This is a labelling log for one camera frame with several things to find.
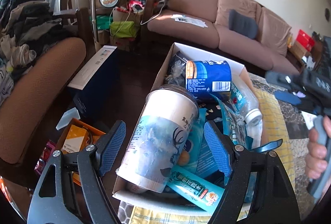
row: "metal screw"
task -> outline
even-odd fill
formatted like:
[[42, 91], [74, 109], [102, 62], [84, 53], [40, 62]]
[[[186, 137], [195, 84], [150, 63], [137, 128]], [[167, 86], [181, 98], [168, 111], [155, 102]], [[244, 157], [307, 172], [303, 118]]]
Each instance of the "metal screw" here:
[[87, 147], [86, 147], [86, 151], [92, 151], [92, 150], [94, 150], [95, 149], [95, 146], [94, 145], [88, 145]]
[[236, 145], [236, 146], [234, 147], [234, 149], [235, 149], [236, 151], [239, 151], [239, 152], [244, 151], [244, 147], [241, 146], [241, 145]]
[[291, 79], [289, 78], [289, 76], [286, 76], [285, 79], [286, 79], [288, 84], [290, 84], [292, 82]]
[[59, 156], [61, 154], [61, 152], [59, 151], [59, 150], [55, 150], [54, 152], [53, 152], [53, 157], [57, 157], [57, 156]]
[[269, 151], [269, 155], [273, 158], [277, 157], [277, 153], [275, 151]]

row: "clear bottle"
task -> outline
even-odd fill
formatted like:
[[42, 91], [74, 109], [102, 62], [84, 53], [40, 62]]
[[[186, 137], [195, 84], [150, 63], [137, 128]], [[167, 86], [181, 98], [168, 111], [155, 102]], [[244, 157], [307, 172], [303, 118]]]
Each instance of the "clear bottle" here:
[[255, 126], [262, 119], [259, 100], [237, 75], [232, 75], [230, 102], [233, 109], [245, 118], [248, 125]]

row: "gray handle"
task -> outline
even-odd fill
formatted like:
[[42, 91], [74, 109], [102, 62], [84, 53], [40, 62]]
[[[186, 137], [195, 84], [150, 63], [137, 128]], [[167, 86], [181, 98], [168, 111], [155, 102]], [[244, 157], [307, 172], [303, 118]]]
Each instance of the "gray handle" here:
[[328, 137], [324, 127], [323, 127], [323, 116], [318, 116], [314, 120], [314, 128], [318, 132], [317, 143], [323, 145], [327, 148], [327, 154], [325, 160], [328, 162], [328, 166], [326, 171], [322, 173], [319, 179], [313, 180], [308, 185], [308, 193], [312, 195], [315, 199], [320, 199], [322, 196], [323, 189], [325, 187], [326, 182], [330, 178], [331, 175], [331, 139]]

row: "blue textured pad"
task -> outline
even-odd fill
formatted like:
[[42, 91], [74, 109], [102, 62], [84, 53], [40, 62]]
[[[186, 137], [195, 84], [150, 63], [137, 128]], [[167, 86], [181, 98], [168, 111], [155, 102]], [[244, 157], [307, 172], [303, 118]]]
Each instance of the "blue textured pad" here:
[[217, 134], [214, 132], [213, 128], [208, 122], [205, 124], [204, 131], [206, 141], [217, 163], [218, 169], [222, 173], [224, 173], [226, 177], [230, 177], [232, 173], [232, 168], [230, 165], [230, 157], [228, 152], [226, 151]]
[[114, 135], [110, 139], [106, 149], [101, 155], [100, 168], [99, 168], [100, 176], [104, 176], [105, 173], [110, 171], [110, 169], [112, 168], [115, 158], [123, 143], [125, 134], [126, 134], [126, 126], [125, 123], [122, 121], [120, 123], [120, 126], [117, 128]]

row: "plastic-wrapped cup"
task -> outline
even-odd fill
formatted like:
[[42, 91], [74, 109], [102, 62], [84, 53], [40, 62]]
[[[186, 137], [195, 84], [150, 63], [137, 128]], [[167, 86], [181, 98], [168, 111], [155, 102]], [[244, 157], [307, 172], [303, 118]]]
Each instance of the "plastic-wrapped cup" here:
[[117, 175], [161, 193], [198, 113], [195, 99], [182, 87], [164, 85], [148, 94]]

